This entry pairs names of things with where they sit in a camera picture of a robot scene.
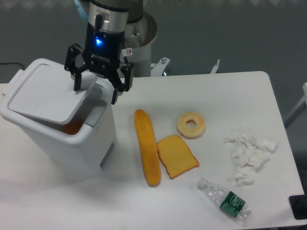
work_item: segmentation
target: toast slice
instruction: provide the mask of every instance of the toast slice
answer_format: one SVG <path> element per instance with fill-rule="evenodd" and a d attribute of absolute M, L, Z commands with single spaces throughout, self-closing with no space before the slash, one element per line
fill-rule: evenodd
<path fill-rule="evenodd" d="M 170 179 L 200 165 L 180 136 L 172 135 L 163 138 L 157 143 L 157 150 Z"/>

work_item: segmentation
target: tissue paper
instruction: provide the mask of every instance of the tissue paper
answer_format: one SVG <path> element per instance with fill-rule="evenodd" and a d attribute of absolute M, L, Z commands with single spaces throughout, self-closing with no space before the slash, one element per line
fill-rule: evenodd
<path fill-rule="evenodd" d="M 237 166 L 234 175 L 237 186 L 252 184 L 254 169 L 267 162 L 278 145 L 278 141 L 272 138 L 256 139 L 245 133 L 233 135 L 225 140 L 227 142 L 236 143 L 231 156 Z"/>

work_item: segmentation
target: white table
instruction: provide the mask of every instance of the white table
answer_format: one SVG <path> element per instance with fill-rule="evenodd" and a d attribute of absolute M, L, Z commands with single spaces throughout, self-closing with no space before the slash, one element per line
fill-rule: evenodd
<path fill-rule="evenodd" d="M 149 187 L 133 122 L 139 108 L 149 114 L 157 141 L 177 134 L 181 113 L 201 113 L 207 122 L 204 135 L 185 139 L 199 168 L 170 180 L 161 165 L 159 186 Z M 307 223 L 294 219 L 288 201 L 303 189 L 267 74 L 134 79 L 113 113 L 118 144 L 99 178 L 50 160 L 19 127 L 0 119 L 0 229 L 234 230 Z M 237 132 L 279 141 L 254 184 L 245 187 L 235 187 L 231 180 L 234 146 L 224 143 Z M 250 204 L 252 214 L 245 223 L 222 213 L 197 190 L 201 176 Z"/>

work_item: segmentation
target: bagel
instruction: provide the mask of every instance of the bagel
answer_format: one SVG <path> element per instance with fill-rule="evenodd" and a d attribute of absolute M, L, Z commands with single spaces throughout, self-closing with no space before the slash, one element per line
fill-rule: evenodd
<path fill-rule="evenodd" d="M 189 127 L 190 122 L 193 122 L 195 127 Z M 176 129 L 187 139 L 199 138 L 206 129 L 206 122 L 199 113 L 185 112 L 177 119 Z"/>

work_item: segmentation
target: black cable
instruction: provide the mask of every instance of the black cable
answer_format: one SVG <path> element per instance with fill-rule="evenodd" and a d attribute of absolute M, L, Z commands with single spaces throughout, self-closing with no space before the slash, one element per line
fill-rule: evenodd
<path fill-rule="evenodd" d="M 24 70 L 24 65 L 19 62 L 0 62 L 0 65 L 12 65 L 12 64 L 20 65 Z"/>

